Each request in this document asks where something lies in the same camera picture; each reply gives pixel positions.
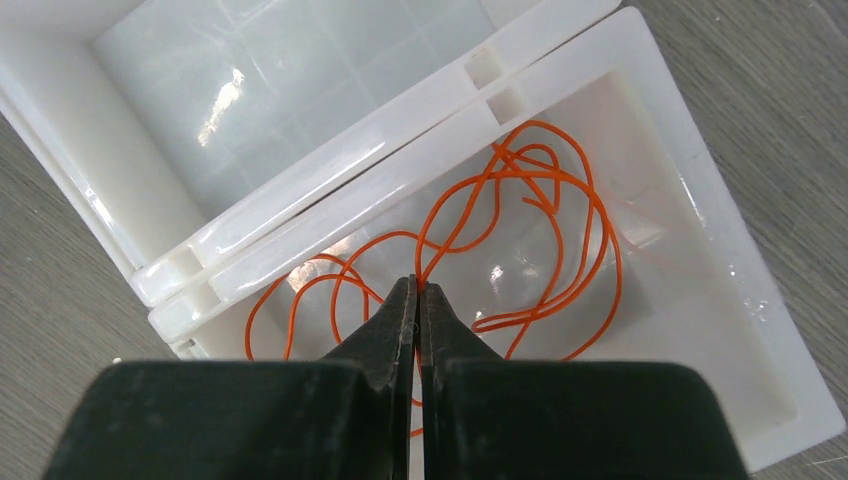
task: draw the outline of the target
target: orange string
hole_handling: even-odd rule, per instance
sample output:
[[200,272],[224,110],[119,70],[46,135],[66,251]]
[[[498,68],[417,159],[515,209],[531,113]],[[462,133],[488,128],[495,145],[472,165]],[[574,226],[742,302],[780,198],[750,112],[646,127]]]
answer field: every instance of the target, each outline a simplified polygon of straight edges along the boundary
[[[548,145],[534,143],[521,147],[516,151],[512,151],[510,149],[512,143],[518,138],[518,136],[522,132],[529,128],[543,129],[556,135],[564,142],[568,143],[580,158],[580,162],[583,166],[586,180],[581,180],[563,171],[561,169],[559,158],[556,152]],[[494,151],[494,154],[489,163],[486,165],[483,172],[480,175],[475,175],[457,183],[456,185],[449,188],[444,194],[442,194],[442,196],[439,197],[439,199],[434,204],[433,208],[430,210],[427,219],[425,220],[424,224],[421,227],[421,230],[418,233],[402,230],[385,233],[383,235],[375,237],[374,239],[370,240],[365,245],[360,247],[346,261],[328,254],[320,254],[313,259],[331,261],[341,266],[341,271],[338,274],[327,274],[316,277],[307,282],[295,294],[295,298],[292,301],[291,309],[289,312],[288,333],[283,353],[283,358],[285,360],[288,360],[291,356],[292,345],[294,342],[294,332],[298,305],[303,295],[307,291],[309,291],[310,288],[324,281],[335,282],[330,301],[330,324],[336,342],[341,343],[342,337],[339,333],[338,323],[336,320],[336,307],[342,283],[350,283],[362,290],[363,321],[367,321],[369,318],[370,299],[373,298],[378,303],[383,302],[383,299],[365,284],[365,282],[362,280],[362,277],[353,268],[353,264],[364,253],[369,251],[374,246],[393,238],[409,238],[415,240],[415,273],[419,282],[419,289],[423,288],[423,286],[427,282],[427,279],[445,255],[461,254],[472,250],[482,244],[491,235],[491,233],[498,225],[500,219],[502,182],[508,179],[517,179],[524,182],[527,187],[530,188],[536,198],[534,199],[525,197],[521,199],[522,202],[538,208],[545,214],[545,216],[549,220],[557,243],[556,266],[547,284],[547,287],[545,288],[544,292],[542,293],[541,297],[539,298],[539,301],[536,303],[535,306],[519,311],[491,315],[489,317],[481,318],[472,323],[472,331],[477,334],[482,334],[520,325],[521,328],[513,342],[510,344],[509,349],[507,350],[507,353],[505,355],[505,358],[511,358],[515,353],[515,350],[521,343],[521,340],[524,338],[524,335],[526,334],[527,330],[533,323],[563,310],[568,305],[573,303],[574,300],[576,300],[589,287],[597,273],[600,271],[604,259],[607,256],[608,245],[611,243],[613,248],[613,254],[615,257],[616,290],[609,314],[607,315],[606,319],[601,324],[601,326],[598,328],[598,330],[592,335],[592,337],[589,338],[589,340],[583,343],[576,350],[565,356],[563,360],[572,360],[578,357],[588,348],[590,348],[593,344],[595,344],[604,335],[604,333],[607,331],[610,324],[612,323],[621,301],[621,290],[623,283],[622,255],[618,237],[616,236],[615,231],[612,227],[612,223],[610,222],[604,203],[601,201],[600,197],[595,191],[592,170],[589,165],[589,159],[585,151],[580,146],[580,144],[576,140],[574,140],[574,138],[569,136],[563,130],[559,129],[554,125],[538,120],[531,120],[522,124],[515,130],[513,130],[509,135],[507,135],[503,143],[493,143],[492,149]],[[527,154],[530,152],[544,153],[550,160],[550,164],[528,157]],[[521,167],[520,164],[536,167],[539,170],[525,170]],[[539,187],[537,183],[538,180],[550,180],[552,182],[552,200],[549,199]],[[475,238],[473,241],[464,246],[454,246],[454,242],[462,233],[466,224],[471,218],[474,206],[476,205],[479,196],[482,194],[484,186],[490,181],[494,182],[494,212],[492,214],[492,219],[490,220],[488,226],[482,232],[482,234]],[[556,219],[556,215],[559,212],[561,203],[562,184],[568,184],[575,188],[578,188],[583,192],[583,194],[586,195],[589,202],[586,216],[586,226],[583,233],[583,248],[580,255],[580,262],[577,267],[577,272],[574,276],[574,279],[562,292],[551,297],[553,295],[554,290],[556,289],[556,285],[559,282],[559,277],[562,274],[565,258],[565,246],[562,231]],[[427,234],[429,233],[430,227],[437,218],[444,204],[454,195],[459,193],[461,190],[468,187],[472,187],[471,194],[466,202],[464,209],[462,210],[462,213],[459,217],[459,220],[457,221],[456,226],[450,232],[448,238],[441,244],[428,240]],[[600,249],[597,253],[594,263],[592,263],[591,267],[589,267],[587,272],[586,268],[589,265],[589,249],[592,237],[592,225],[595,220],[595,215],[597,215],[601,220],[601,242]],[[426,266],[423,264],[422,258],[425,247],[431,250],[435,250],[434,256],[430,259]],[[250,360],[253,360],[250,337],[256,314],[261,308],[261,306],[268,300],[268,298],[280,286],[280,284],[282,284],[282,282],[286,280],[286,278],[287,275],[284,275],[283,277],[272,283],[268,290],[260,297],[259,301],[253,307],[253,310],[250,312],[250,316],[248,317],[247,324],[245,326],[244,336],[245,353],[247,355],[247,358]],[[420,357],[417,358],[419,361],[418,368],[420,376]],[[413,399],[412,403],[415,406],[421,406],[421,402],[416,399]],[[423,430],[419,428],[413,431],[410,435],[414,437],[420,435],[422,432]]]

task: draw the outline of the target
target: white plastic bin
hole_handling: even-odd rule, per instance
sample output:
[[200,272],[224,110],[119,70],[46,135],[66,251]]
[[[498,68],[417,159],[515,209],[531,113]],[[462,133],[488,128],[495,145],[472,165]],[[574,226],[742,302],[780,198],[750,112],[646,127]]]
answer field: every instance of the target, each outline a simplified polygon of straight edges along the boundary
[[[715,389],[752,471],[844,429],[650,32],[632,8],[494,82],[490,95],[324,199],[320,209],[204,272],[153,310],[153,325],[166,341],[185,345],[186,356],[243,357],[245,321],[256,293],[291,272],[260,311],[252,341],[257,357],[280,358],[295,292],[319,274],[338,272],[328,262],[307,262],[311,257],[326,252],[346,258],[380,234],[417,231],[436,197],[482,170],[491,155],[487,145],[530,118],[558,125],[586,149],[625,253],[619,312],[581,358],[694,368]],[[574,159],[563,142],[551,145]],[[505,192],[505,225],[477,250],[446,258],[432,276],[468,323],[533,306],[553,268],[546,218],[519,201],[529,190],[518,184]],[[574,252],[585,199],[579,192],[569,195],[559,219]],[[491,218],[491,197],[482,198],[467,238]],[[433,241],[444,239],[463,206],[457,199],[446,208]],[[412,271],[413,243],[398,239],[375,247],[357,262],[357,271],[384,294]],[[572,272],[574,255],[567,257]],[[597,330],[613,296],[611,259],[575,304],[530,328],[517,357],[562,358]],[[295,357],[315,358],[335,345],[328,321],[331,290],[331,284],[317,287],[300,304]],[[343,334],[362,321],[361,301],[358,289],[343,289]],[[483,338],[504,353],[514,336],[515,330]]]

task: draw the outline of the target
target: gray wood surface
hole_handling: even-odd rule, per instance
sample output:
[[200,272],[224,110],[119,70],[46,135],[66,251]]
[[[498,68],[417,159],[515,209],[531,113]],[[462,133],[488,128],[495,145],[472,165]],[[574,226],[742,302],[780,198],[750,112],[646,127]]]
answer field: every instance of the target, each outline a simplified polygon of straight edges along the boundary
[[[848,413],[848,1],[633,0]],[[114,357],[166,358],[145,309],[0,119],[0,478],[36,477]],[[848,436],[757,475],[848,479]]]

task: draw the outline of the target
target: orange wire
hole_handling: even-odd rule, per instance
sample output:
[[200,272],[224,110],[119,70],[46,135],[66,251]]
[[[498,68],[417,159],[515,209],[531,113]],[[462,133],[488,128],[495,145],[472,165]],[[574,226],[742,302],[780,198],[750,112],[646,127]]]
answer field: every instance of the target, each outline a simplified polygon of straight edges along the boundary
[[[516,151],[511,151],[511,144],[518,138],[518,136],[528,128],[541,128],[548,132],[551,132],[558,137],[560,137],[563,141],[568,143],[577,155],[580,157],[581,164],[583,166],[583,170],[586,176],[585,182],[576,178],[575,176],[564,172],[559,163],[559,158],[556,152],[549,146],[543,144],[529,144],[524,147],[519,148]],[[583,343],[579,348],[577,348],[574,352],[570,353],[563,360],[571,360],[585,352],[588,348],[590,348],[594,343],[596,343],[609,328],[610,324],[615,317],[615,313],[618,310],[618,306],[621,301],[622,294],[622,284],[623,284],[623,267],[622,267],[622,255],[621,248],[618,242],[618,237],[615,234],[615,231],[612,227],[612,224],[609,220],[609,217],[606,212],[606,208],[601,201],[600,197],[597,195],[594,186],[594,178],[592,175],[592,170],[589,165],[589,159],[586,155],[583,148],[580,144],[574,140],[570,135],[568,135],[563,130],[558,127],[551,125],[546,122],[538,121],[538,120],[530,120],[512,132],[510,132],[507,137],[504,139],[503,143],[492,144],[492,149],[494,154],[492,159],[486,165],[485,169],[480,175],[476,175],[470,178],[467,178],[456,185],[449,188],[441,197],[436,201],[433,208],[430,210],[427,219],[422,225],[421,231],[419,233],[407,232],[407,231],[394,231],[389,232],[367,242],[365,245],[360,247],[357,251],[355,251],[346,261],[343,261],[335,256],[328,254],[320,254],[317,255],[314,259],[328,260],[337,265],[341,266],[341,271],[338,274],[327,274],[319,276],[309,282],[307,282],[303,287],[301,287],[298,292],[295,294],[295,298],[292,301],[291,310],[289,312],[289,325],[288,325],[288,333],[286,338],[286,345],[283,354],[283,358],[288,360],[291,355],[292,344],[294,340],[294,331],[295,331],[295,323],[297,317],[297,308],[302,299],[303,295],[312,287],[317,285],[323,281],[335,281],[335,285],[333,287],[333,294],[330,302],[330,323],[333,330],[333,336],[337,343],[342,342],[341,334],[338,330],[338,324],[336,321],[336,312],[337,312],[337,302],[338,296],[341,289],[342,283],[350,283],[362,290],[363,295],[363,321],[367,321],[369,318],[369,301],[370,298],[374,298],[378,303],[382,303],[383,299],[380,298],[373,290],[371,290],[365,282],[362,280],[361,276],[353,269],[353,264],[356,262],[359,257],[361,257],[365,252],[369,251],[374,246],[397,237],[410,238],[416,241],[415,248],[415,273],[419,282],[419,289],[423,288],[426,284],[427,279],[430,274],[432,274],[433,270],[436,268],[436,265],[441,261],[441,259],[447,254],[459,254],[467,252],[473,248],[476,248],[481,243],[483,243],[490,234],[494,231],[495,227],[498,224],[500,218],[500,204],[501,204],[501,183],[506,179],[519,179],[523,181],[536,196],[536,199],[531,198],[522,198],[522,202],[528,205],[532,205],[538,209],[540,209],[548,220],[551,223],[551,227],[554,231],[554,235],[557,241],[557,261],[556,266],[554,268],[554,272],[551,276],[548,285],[537,302],[536,306],[524,310],[519,310],[515,312],[503,313],[498,315],[492,315],[489,317],[481,318],[472,323],[472,331],[478,334],[491,332],[494,330],[500,330],[503,328],[511,328],[514,326],[521,326],[517,336],[511,343],[505,358],[509,359],[514,354],[516,348],[520,344],[521,340],[524,338],[525,333],[529,329],[530,325],[539,321],[543,318],[549,317],[550,315],[561,311],[570,305],[575,299],[577,299],[592,283],[595,276],[599,272],[601,266],[603,265],[603,261],[606,258],[607,247],[609,243],[612,243],[613,252],[615,256],[615,268],[616,268],[616,291],[615,296],[610,308],[610,312],[607,315],[604,322],[601,324],[600,328],[589,338],[588,341]],[[551,164],[538,161],[536,159],[527,157],[526,154],[531,151],[541,151],[545,153]],[[540,168],[541,170],[534,171],[526,171],[523,170],[520,166],[516,164],[516,162],[525,163],[530,166],[534,166]],[[496,170],[498,164],[502,166],[500,169]],[[537,180],[551,180],[553,184],[553,201],[551,201],[545,193],[541,190],[541,188],[536,183]],[[453,243],[456,241],[458,236],[462,233],[465,225],[469,221],[471,214],[473,213],[474,206],[477,203],[477,199],[483,191],[483,187],[489,181],[494,182],[494,212],[492,214],[492,219],[489,222],[487,228],[483,231],[483,233],[468,243],[467,245],[461,247],[453,246]],[[561,202],[561,184],[566,183],[580,189],[586,197],[589,199],[588,205],[588,213],[586,218],[586,227],[583,235],[583,249],[580,256],[580,263],[577,268],[577,273],[575,274],[572,282],[566,287],[562,292],[550,298],[553,294],[554,289],[559,281],[559,276],[562,274],[564,257],[565,257],[565,249],[564,249],[564,241],[562,237],[562,232],[560,230],[559,224],[556,220],[556,215],[559,212],[560,202]],[[451,231],[448,235],[448,238],[442,244],[437,244],[427,239],[427,234],[429,232],[430,227],[438,216],[439,211],[444,206],[444,204],[455,194],[457,194],[460,190],[471,187],[473,185],[471,194],[466,202],[466,205],[460,215],[460,218],[457,222],[456,227]],[[586,267],[589,262],[589,245],[591,240],[592,233],[592,225],[594,223],[595,214],[601,219],[602,233],[601,233],[601,243],[600,249],[598,251],[597,257],[595,258],[594,263],[588,272],[586,272]],[[433,258],[430,259],[426,267],[423,265],[422,257],[423,257],[423,249],[424,247],[435,250],[435,254]],[[261,306],[267,301],[270,295],[279,287],[279,285],[285,281],[288,275],[284,275],[280,279],[276,280],[268,290],[260,297],[259,301],[253,307],[253,310],[248,317],[247,324],[245,326],[245,353],[247,354],[248,359],[253,360],[253,353],[250,346],[250,335],[253,327],[253,323],[256,317],[257,312],[261,308]],[[419,361],[419,376],[420,376],[420,357],[418,357]],[[421,402],[413,399],[412,403],[416,406],[421,406]],[[423,432],[422,429],[417,429],[411,432],[410,436],[415,437],[420,435]]]

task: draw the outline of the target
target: tangled orange cable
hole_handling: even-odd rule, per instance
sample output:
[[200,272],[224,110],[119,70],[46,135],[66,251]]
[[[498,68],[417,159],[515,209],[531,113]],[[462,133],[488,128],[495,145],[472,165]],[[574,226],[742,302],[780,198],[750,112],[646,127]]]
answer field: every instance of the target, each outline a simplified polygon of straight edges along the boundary
[[[585,171],[586,181],[584,182],[583,180],[580,180],[575,176],[563,171],[560,167],[559,158],[557,157],[556,152],[547,145],[534,143],[521,147],[514,152],[511,151],[509,149],[510,145],[522,132],[529,128],[541,128],[543,130],[555,134],[563,141],[568,143],[580,157],[580,161]],[[467,178],[457,183],[456,185],[449,188],[444,194],[442,194],[442,196],[436,201],[435,205],[430,210],[430,213],[427,216],[427,219],[424,222],[424,225],[422,226],[421,231],[419,233],[399,230],[380,235],[363,245],[361,248],[359,248],[346,261],[339,259],[338,257],[335,257],[333,255],[328,255],[324,253],[317,255],[313,258],[313,260],[326,260],[336,263],[342,268],[338,274],[321,275],[310,280],[295,294],[295,298],[292,301],[291,310],[289,312],[288,334],[283,354],[283,358],[285,360],[288,360],[291,356],[298,304],[300,303],[300,300],[303,295],[308,292],[310,288],[324,281],[335,281],[335,286],[330,301],[330,324],[336,342],[341,343],[342,337],[339,333],[338,323],[336,321],[336,304],[338,302],[338,296],[342,283],[350,283],[359,287],[362,290],[364,304],[363,321],[367,321],[370,317],[368,306],[370,298],[373,298],[378,303],[383,302],[383,299],[365,284],[365,282],[362,280],[362,277],[353,268],[354,262],[356,262],[356,260],[360,256],[362,256],[362,254],[369,251],[374,246],[392,238],[404,237],[415,240],[415,274],[419,282],[419,289],[423,288],[423,286],[427,282],[427,279],[432,274],[433,270],[436,268],[436,265],[441,261],[441,259],[445,255],[460,254],[467,252],[483,243],[483,241],[485,241],[486,238],[488,238],[489,235],[494,231],[500,218],[501,183],[503,182],[503,180],[506,179],[519,179],[523,181],[536,196],[535,199],[526,197],[522,198],[522,202],[539,208],[550,221],[551,228],[554,231],[554,235],[557,241],[556,267],[554,269],[554,273],[551,276],[550,281],[548,282],[547,288],[543,292],[536,306],[516,312],[492,315],[489,317],[478,319],[472,323],[472,331],[478,334],[482,334],[486,332],[521,325],[521,329],[519,330],[515,339],[511,343],[505,355],[506,359],[511,358],[516,348],[520,344],[521,340],[524,338],[524,335],[527,333],[527,330],[530,328],[530,325],[532,325],[538,320],[546,318],[566,308],[575,299],[577,299],[586,290],[586,288],[588,288],[588,286],[591,284],[592,280],[595,278],[598,271],[600,270],[603,264],[603,260],[607,254],[608,245],[611,243],[615,256],[616,289],[609,314],[607,315],[607,318],[604,320],[604,322],[601,324],[600,328],[595,332],[595,334],[575,351],[566,355],[563,360],[571,360],[576,358],[577,356],[585,352],[589,347],[591,347],[595,342],[597,342],[598,339],[601,338],[601,336],[603,336],[603,334],[606,332],[606,330],[612,323],[612,320],[615,317],[615,313],[618,310],[618,305],[621,301],[621,287],[623,282],[622,257],[621,248],[618,243],[618,237],[616,236],[613,226],[609,220],[609,216],[607,214],[604,203],[601,201],[600,197],[595,191],[594,179],[592,176],[591,167],[589,165],[589,159],[583,151],[583,148],[571,136],[569,136],[567,133],[557,128],[556,126],[538,120],[531,120],[513,130],[506,137],[503,143],[493,143],[492,149],[494,150],[494,154],[486,168],[483,170],[483,172],[480,175]],[[531,151],[539,151],[546,154],[550,159],[551,164],[549,165],[547,163],[540,162],[538,160],[527,157],[526,154]],[[522,169],[520,164],[526,164],[532,167],[536,167],[539,170],[524,170]],[[551,201],[551,199],[549,199],[545,195],[545,193],[539,188],[538,183],[536,183],[537,180],[549,180],[553,182],[553,201]],[[477,237],[475,240],[468,243],[467,245],[460,247],[453,246],[453,243],[456,241],[457,237],[460,235],[460,233],[462,233],[463,229],[465,228],[465,225],[468,223],[471,213],[473,212],[474,206],[477,203],[480,194],[482,193],[483,187],[486,185],[487,182],[490,181],[494,182],[495,187],[494,214],[492,215],[492,219],[489,222],[488,227],[479,237]],[[571,284],[566,287],[565,290],[563,290],[553,298],[550,298],[553,294],[554,289],[556,288],[556,285],[559,281],[559,277],[562,273],[565,257],[565,246],[563,243],[562,231],[560,230],[559,224],[556,220],[556,215],[559,211],[561,201],[561,185],[563,183],[580,189],[589,199],[589,207],[586,216],[585,232],[583,234],[583,250],[580,256],[580,263],[578,265],[577,273],[574,279],[572,280]],[[427,234],[430,230],[430,227],[433,224],[433,221],[436,219],[436,216],[438,215],[439,211],[444,206],[444,204],[451,197],[456,195],[459,191],[471,186],[473,186],[471,195],[465,205],[465,208],[463,209],[463,212],[456,227],[454,227],[447,240],[445,240],[445,242],[442,244],[437,244],[435,242],[427,240]],[[586,267],[588,266],[587,264],[589,261],[589,244],[591,240],[592,224],[594,222],[596,213],[601,219],[601,247],[594,263],[589,268],[589,271],[586,272]],[[426,265],[426,267],[423,265],[422,261],[424,247],[436,251],[435,255]],[[248,317],[247,324],[245,326],[244,334],[245,353],[247,355],[247,358],[250,360],[253,360],[253,352],[250,346],[250,335],[256,314],[262,307],[262,305],[265,303],[265,301],[268,299],[268,297],[270,297],[271,294],[273,294],[273,292],[276,290],[276,288],[279,287],[279,285],[286,280],[287,276],[288,275],[284,275],[280,279],[276,280],[273,284],[271,284],[268,290],[262,295],[256,305],[253,307],[253,310],[250,312],[250,316]],[[413,403],[418,406],[421,405],[420,402],[418,402],[417,400],[413,400]],[[415,436],[420,433],[421,429],[418,429],[414,431],[412,435]]]

